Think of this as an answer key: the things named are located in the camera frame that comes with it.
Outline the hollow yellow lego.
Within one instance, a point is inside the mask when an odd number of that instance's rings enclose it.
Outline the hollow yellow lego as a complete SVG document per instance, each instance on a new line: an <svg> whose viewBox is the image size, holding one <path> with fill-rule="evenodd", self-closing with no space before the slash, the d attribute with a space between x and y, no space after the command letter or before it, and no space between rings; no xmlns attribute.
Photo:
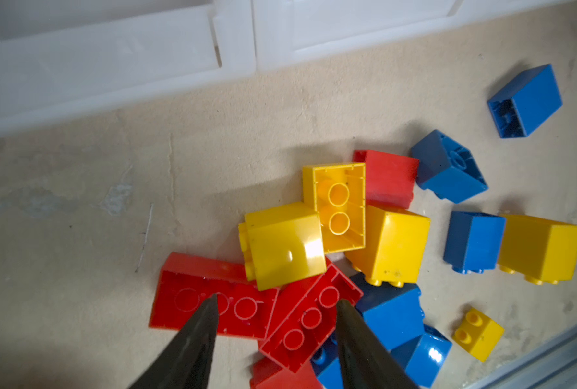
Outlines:
<svg viewBox="0 0 577 389"><path fill-rule="evenodd" d="M306 165L304 203L319 213L326 254L366 246L366 165L362 162Z"/></svg>

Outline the dark blue hollow lego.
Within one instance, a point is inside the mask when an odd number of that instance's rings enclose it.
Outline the dark blue hollow lego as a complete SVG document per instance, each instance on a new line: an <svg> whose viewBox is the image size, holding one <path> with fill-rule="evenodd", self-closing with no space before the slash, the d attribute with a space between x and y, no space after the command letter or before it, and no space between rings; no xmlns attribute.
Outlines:
<svg viewBox="0 0 577 389"><path fill-rule="evenodd" d="M419 160L416 184L439 199L461 204L489 189L473 154L442 131L412 146L411 157Z"/></svg>

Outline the white middle bin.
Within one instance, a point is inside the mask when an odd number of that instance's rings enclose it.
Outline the white middle bin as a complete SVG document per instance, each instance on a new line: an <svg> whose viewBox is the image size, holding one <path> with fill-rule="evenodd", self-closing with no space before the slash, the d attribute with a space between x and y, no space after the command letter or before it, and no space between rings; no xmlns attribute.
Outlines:
<svg viewBox="0 0 577 389"><path fill-rule="evenodd" d="M259 71L549 6L548 1L254 1Z"/></svg>

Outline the white left bin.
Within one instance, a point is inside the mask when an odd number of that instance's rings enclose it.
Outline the white left bin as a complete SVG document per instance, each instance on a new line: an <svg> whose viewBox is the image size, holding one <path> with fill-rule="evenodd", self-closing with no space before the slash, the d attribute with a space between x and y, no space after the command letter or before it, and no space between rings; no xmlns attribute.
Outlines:
<svg viewBox="0 0 577 389"><path fill-rule="evenodd" d="M255 70L248 1L0 1L0 139Z"/></svg>

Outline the small red lego bottom left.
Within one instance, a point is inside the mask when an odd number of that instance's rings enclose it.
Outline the small red lego bottom left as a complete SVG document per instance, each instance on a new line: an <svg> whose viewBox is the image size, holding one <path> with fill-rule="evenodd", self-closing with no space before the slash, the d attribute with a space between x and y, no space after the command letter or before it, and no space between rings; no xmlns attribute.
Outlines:
<svg viewBox="0 0 577 389"><path fill-rule="evenodd" d="M293 373L269 358L254 364L249 385L251 389L323 389L309 362Z"/></svg>

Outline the blue lego front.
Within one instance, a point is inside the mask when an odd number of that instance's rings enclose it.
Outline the blue lego front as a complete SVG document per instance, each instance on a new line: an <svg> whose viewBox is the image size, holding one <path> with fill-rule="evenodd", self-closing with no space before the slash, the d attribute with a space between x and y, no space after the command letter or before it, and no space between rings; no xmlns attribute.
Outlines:
<svg viewBox="0 0 577 389"><path fill-rule="evenodd" d="M452 342L434 327L394 348L392 357L418 386L431 388L452 348Z"/></svg>

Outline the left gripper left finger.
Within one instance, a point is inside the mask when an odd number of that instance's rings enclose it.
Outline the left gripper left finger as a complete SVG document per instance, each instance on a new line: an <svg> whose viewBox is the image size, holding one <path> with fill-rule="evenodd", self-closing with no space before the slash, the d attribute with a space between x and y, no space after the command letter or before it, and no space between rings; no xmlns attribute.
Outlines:
<svg viewBox="0 0 577 389"><path fill-rule="evenodd" d="M207 298L132 388L208 386L219 324L217 296Z"/></svg>

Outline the small yellow lego front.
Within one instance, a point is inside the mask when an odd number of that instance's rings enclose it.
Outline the small yellow lego front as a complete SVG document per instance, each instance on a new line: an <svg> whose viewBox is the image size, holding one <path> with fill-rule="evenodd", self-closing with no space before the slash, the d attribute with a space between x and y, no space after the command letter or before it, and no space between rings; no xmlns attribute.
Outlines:
<svg viewBox="0 0 577 389"><path fill-rule="evenodd" d="M471 308L455 330L453 340L478 361L485 363L505 330L489 316Z"/></svg>

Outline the red square lego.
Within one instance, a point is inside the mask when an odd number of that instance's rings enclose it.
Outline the red square lego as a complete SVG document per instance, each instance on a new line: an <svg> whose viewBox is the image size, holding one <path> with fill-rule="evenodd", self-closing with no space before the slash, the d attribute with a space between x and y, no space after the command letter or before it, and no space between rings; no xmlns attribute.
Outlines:
<svg viewBox="0 0 577 389"><path fill-rule="evenodd" d="M366 164L366 202L409 209L420 162L374 150L356 150L353 162Z"/></svg>

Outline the blue lego beside yellow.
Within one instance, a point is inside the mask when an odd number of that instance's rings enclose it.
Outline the blue lego beside yellow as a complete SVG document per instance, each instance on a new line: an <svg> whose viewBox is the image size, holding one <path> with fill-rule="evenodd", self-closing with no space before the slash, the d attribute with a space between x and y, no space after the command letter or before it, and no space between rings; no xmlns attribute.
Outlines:
<svg viewBox="0 0 577 389"><path fill-rule="evenodd" d="M496 269L506 222L484 212L453 211L443 260L460 274Z"/></svg>

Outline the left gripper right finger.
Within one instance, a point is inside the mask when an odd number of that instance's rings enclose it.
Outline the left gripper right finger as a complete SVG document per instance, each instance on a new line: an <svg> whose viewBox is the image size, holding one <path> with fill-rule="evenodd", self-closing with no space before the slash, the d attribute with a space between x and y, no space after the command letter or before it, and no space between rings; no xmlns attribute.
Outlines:
<svg viewBox="0 0 577 389"><path fill-rule="evenodd" d="M335 338L345 388L415 388L349 301L336 305Z"/></svg>

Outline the white bin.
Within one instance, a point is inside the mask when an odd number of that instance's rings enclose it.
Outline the white bin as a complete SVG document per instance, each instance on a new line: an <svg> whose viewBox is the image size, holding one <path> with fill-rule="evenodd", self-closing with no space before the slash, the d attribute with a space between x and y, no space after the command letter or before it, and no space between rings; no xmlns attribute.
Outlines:
<svg viewBox="0 0 577 389"><path fill-rule="evenodd" d="M548 1L254 1L259 71L549 6Z"/></svg>
<svg viewBox="0 0 577 389"><path fill-rule="evenodd" d="M248 1L0 1L0 139L255 70Z"/></svg>

